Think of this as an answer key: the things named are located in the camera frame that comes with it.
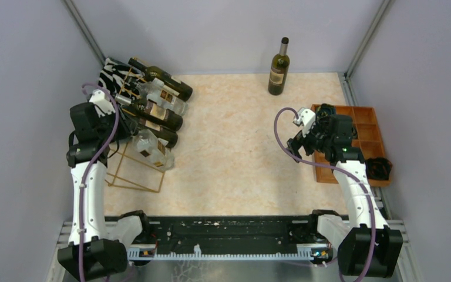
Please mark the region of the clear tall glass bottle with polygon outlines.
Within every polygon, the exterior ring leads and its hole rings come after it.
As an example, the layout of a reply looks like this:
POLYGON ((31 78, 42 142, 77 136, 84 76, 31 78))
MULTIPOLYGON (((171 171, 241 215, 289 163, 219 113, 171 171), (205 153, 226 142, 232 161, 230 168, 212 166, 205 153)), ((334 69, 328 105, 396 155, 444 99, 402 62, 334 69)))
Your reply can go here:
POLYGON ((132 147, 145 161, 164 172, 174 167, 174 155, 149 129, 132 137, 132 147))

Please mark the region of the olive green wine bottle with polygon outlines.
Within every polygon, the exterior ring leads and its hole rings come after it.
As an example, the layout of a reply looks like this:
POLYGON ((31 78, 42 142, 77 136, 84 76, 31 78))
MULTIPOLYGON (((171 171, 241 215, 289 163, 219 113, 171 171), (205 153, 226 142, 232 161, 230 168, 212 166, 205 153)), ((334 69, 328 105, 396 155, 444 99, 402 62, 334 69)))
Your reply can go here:
POLYGON ((158 138, 162 140, 162 143, 169 149, 172 149, 177 144, 179 139, 176 132, 149 120, 137 117, 135 121, 138 123, 140 130, 148 129, 158 138))

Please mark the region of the dark labelled wine bottle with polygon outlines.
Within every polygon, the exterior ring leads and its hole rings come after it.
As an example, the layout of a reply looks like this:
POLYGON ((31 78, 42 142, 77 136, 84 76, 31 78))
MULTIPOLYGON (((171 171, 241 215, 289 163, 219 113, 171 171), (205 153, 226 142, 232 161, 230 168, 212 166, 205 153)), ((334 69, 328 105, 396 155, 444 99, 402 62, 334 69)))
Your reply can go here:
POLYGON ((156 102, 147 100, 144 96, 128 97, 119 93, 112 96, 121 106, 122 113, 131 121, 148 120, 174 132, 180 130, 183 125, 183 118, 180 115, 159 106, 156 102))

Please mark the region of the clear glass liquor bottle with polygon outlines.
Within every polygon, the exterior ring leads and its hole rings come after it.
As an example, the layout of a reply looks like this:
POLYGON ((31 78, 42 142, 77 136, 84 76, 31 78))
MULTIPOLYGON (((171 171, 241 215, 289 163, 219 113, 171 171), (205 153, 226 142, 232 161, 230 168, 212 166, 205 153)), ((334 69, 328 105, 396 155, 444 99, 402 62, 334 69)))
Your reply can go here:
POLYGON ((179 99, 172 89, 158 79, 152 82, 132 79, 129 81, 127 89, 139 97, 155 102, 164 109, 171 110, 180 116, 184 116, 187 111, 188 104, 179 99))

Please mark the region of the dark green wine bottle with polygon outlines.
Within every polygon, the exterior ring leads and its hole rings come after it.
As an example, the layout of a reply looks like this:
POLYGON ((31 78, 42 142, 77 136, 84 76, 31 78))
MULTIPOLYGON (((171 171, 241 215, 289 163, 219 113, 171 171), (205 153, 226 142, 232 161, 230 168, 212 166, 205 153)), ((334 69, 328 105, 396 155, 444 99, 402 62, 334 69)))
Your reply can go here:
POLYGON ((185 102, 188 101, 193 94, 193 88, 191 86, 157 66, 146 66, 136 58, 130 58, 129 65, 141 71, 144 74, 144 79, 147 81, 159 79, 165 86, 176 91, 176 96, 185 102))

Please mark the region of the green bottle grey capsule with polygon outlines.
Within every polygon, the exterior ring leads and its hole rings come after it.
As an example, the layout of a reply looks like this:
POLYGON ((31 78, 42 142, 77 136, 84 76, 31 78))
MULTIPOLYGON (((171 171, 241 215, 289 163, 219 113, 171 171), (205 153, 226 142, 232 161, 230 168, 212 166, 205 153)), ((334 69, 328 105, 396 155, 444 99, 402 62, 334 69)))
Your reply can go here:
POLYGON ((281 40, 280 50, 273 57, 271 62, 268 91, 274 96, 278 96, 284 91, 285 81, 290 66, 290 58, 287 55, 288 44, 289 38, 283 37, 281 40))

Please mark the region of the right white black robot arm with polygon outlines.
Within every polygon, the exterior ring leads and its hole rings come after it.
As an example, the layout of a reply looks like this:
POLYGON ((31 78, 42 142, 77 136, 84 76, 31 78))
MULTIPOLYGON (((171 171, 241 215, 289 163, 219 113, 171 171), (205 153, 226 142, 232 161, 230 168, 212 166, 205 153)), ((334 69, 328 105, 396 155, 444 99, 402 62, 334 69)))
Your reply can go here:
POLYGON ((353 146, 353 120, 347 115, 317 117, 302 108, 294 118, 302 130, 287 142, 287 149, 301 160, 299 149, 307 155, 324 154, 343 192, 348 224, 332 214, 322 214, 307 226, 314 242, 327 239, 337 251, 339 272, 343 276, 389 278, 393 275, 403 237, 392 229, 380 213, 367 178, 366 164, 359 147, 353 146))

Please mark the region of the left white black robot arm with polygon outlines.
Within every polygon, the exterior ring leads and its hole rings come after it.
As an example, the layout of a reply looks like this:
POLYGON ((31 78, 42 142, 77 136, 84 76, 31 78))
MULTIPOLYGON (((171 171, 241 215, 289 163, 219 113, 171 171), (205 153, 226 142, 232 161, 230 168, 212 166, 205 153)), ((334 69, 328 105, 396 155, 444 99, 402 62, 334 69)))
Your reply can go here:
POLYGON ((135 210, 121 215, 114 228, 106 227, 104 187, 109 145, 125 128, 111 92, 95 86, 87 102, 71 107, 74 130, 66 154, 73 181, 73 222, 68 245, 58 250, 58 262, 78 281, 110 277, 127 269, 127 250, 134 241, 145 243, 153 234, 146 214, 135 210))

